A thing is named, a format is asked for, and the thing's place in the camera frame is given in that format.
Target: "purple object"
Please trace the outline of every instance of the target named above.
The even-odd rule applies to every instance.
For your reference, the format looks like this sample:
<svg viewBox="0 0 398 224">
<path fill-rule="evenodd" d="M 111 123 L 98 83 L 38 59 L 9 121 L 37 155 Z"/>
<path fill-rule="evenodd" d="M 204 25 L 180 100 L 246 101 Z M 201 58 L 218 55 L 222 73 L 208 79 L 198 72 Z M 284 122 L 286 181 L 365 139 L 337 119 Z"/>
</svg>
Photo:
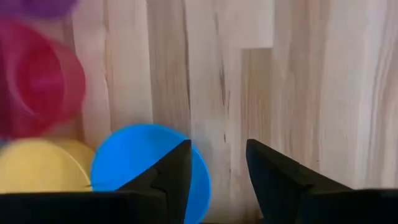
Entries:
<svg viewBox="0 0 398 224">
<path fill-rule="evenodd" d="M 77 0 L 0 0 L 0 16 L 62 17 Z"/>
</svg>

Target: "blue circle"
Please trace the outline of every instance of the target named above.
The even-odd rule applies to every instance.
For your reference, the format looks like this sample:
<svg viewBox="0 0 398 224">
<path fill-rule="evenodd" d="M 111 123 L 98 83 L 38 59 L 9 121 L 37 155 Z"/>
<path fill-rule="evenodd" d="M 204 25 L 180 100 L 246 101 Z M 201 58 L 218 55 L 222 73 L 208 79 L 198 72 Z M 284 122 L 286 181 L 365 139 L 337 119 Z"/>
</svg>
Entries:
<svg viewBox="0 0 398 224">
<path fill-rule="evenodd" d="M 94 191 L 117 190 L 186 139 L 183 134 L 157 124 L 138 124 L 116 131 L 95 154 L 91 168 Z M 195 224 L 203 220 L 210 195 L 207 166 L 192 144 L 192 179 L 185 223 Z"/>
</svg>

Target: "yellow disc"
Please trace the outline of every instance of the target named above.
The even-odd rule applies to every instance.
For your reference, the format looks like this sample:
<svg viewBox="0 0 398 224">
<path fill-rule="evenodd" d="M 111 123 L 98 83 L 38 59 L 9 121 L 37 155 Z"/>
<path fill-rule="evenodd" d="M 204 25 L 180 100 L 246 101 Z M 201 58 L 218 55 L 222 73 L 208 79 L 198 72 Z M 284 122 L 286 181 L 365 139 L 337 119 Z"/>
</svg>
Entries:
<svg viewBox="0 0 398 224">
<path fill-rule="evenodd" d="M 91 190 L 87 164 L 93 154 L 69 140 L 12 142 L 0 150 L 0 193 Z"/>
</svg>

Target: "wooden wall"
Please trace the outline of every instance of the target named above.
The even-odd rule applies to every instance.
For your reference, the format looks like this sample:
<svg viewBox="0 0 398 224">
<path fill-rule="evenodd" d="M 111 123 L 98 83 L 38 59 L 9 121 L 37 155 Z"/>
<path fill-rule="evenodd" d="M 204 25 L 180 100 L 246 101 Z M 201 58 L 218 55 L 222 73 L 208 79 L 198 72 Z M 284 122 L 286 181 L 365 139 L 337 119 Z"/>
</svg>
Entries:
<svg viewBox="0 0 398 224">
<path fill-rule="evenodd" d="M 351 187 L 398 186 L 395 0 L 83 0 L 32 21 L 81 60 L 81 116 L 51 130 L 91 147 L 160 123 L 203 154 L 206 221 L 259 216 L 244 143 L 256 138 Z"/>
</svg>

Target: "light wood surface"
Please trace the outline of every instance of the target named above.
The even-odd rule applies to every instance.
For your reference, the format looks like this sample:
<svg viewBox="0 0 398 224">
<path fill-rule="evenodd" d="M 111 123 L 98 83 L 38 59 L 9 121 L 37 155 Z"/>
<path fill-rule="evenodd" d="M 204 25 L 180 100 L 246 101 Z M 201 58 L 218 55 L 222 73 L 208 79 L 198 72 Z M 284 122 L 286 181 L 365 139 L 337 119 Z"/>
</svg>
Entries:
<svg viewBox="0 0 398 224">
<path fill-rule="evenodd" d="M 396 21 L 396 0 L 84 0 L 31 22 L 88 80 L 81 116 L 49 135 L 96 147 L 136 123 L 188 134 L 211 173 L 208 222 L 259 215 L 247 138 L 350 187 L 396 187 Z"/>
</svg>

